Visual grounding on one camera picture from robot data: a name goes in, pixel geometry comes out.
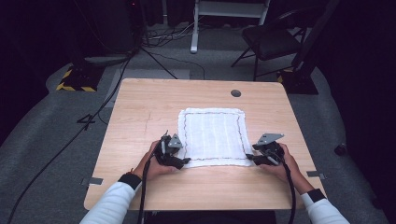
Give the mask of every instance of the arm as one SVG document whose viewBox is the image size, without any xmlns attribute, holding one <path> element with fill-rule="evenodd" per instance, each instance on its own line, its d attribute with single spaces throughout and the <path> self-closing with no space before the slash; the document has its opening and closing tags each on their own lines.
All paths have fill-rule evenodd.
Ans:
<svg viewBox="0 0 396 224">
<path fill-rule="evenodd" d="M 151 144 L 150 150 L 139 162 L 136 169 L 123 175 L 117 183 L 114 183 L 80 223 L 122 223 L 129 204 L 141 186 L 145 164 L 157 144 L 158 141 Z M 161 166 L 155 158 L 152 158 L 148 168 L 148 180 L 175 170 L 176 168 L 172 166 Z"/>
<path fill-rule="evenodd" d="M 312 223 L 349 223 L 343 215 L 324 197 L 320 189 L 314 187 L 301 174 L 296 160 L 290 155 L 286 145 L 280 144 L 285 151 L 285 163 L 290 168 L 291 179 L 294 187 L 300 193 L 309 218 Z M 262 164 L 260 168 L 276 175 L 284 182 L 288 182 L 283 166 L 270 166 Z"/>
</svg>

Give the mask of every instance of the long sleeve shirt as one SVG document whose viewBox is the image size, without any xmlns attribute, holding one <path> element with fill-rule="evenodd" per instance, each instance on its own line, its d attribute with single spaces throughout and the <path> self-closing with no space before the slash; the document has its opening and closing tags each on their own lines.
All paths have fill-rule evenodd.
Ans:
<svg viewBox="0 0 396 224">
<path fill-rule="evenodd" d="M 122 223 L 129 205 L 140 186 L 141 180 L 137 175 L 123 175 L 119 182 L 114 183 L 105 192 L 80 223 Z M 313 189 L 302 194 L 301 197 L 313 224 L 349 223 L 324 197 L 320 189 Z"/>
</svg>

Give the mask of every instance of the black wristband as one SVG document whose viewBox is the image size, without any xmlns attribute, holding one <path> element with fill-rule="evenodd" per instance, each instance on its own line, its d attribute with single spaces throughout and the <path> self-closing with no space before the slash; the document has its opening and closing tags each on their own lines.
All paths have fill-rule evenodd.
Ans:
<svg viewBox="0 0 396 224">
<path fill-rule="evenodd" d="M 307 194 L 309 195 L 313 203 L 326 198 L 320 189 L 312 189 L 308 191 Z"/>
<path fill-rule="evenodd" d="M 138 175 L 126 174 L 121 176 L 119 182 L 128 184 L 129 186 L 131 186 L 131 188 L 136 189 L 140 185 L 142 180 Z"/>
</svg>

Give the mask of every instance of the folded cloth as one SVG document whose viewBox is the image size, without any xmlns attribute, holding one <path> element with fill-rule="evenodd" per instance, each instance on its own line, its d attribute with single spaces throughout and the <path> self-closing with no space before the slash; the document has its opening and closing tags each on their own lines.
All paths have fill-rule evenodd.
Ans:
<svg viewBox="0 0 396 224">
<path fill-rule="evenodd" d="M 245 113 L 236 108 L 187 108 L 178 115 L 180 159 L 184 167 L 212 165 L 250 166 L 253 154 L 248 141 Z"/>
</svg>

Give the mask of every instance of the table top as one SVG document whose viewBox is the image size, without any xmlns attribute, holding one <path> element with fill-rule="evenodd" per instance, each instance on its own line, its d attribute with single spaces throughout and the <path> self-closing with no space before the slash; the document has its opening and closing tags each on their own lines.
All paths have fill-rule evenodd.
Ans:
<svg viewBox="0 0 396 224">
<path fill-rule="evenodd" d="M 240 97 L 233 97 L 239 90 Z M 247 137 L 257 143 L 263 133 L 283 133 L 277 142 L 288 145 L 300 170 L 316 171 L 283 86 L 273 82 L 173 80 L 125 78 L 113 109 L 92 177 L 102 185 L 90 185 L 84 205 L 91 209 L 120 176 L 136 167 L 168 130 L 177 133 L 181 110 L 239 108 L 246 114 Z M 318 177 L 307 177 L 324 189 Z M 140 191 L 130 209 L 138 210 Z M 304 205 L 297 196 L 297 207 Z M 161 175 L 147 184 L 145 210 L 257 210 L 290 209 L 289 185 L 257 166 L 185 168 Z"/>
</svg>

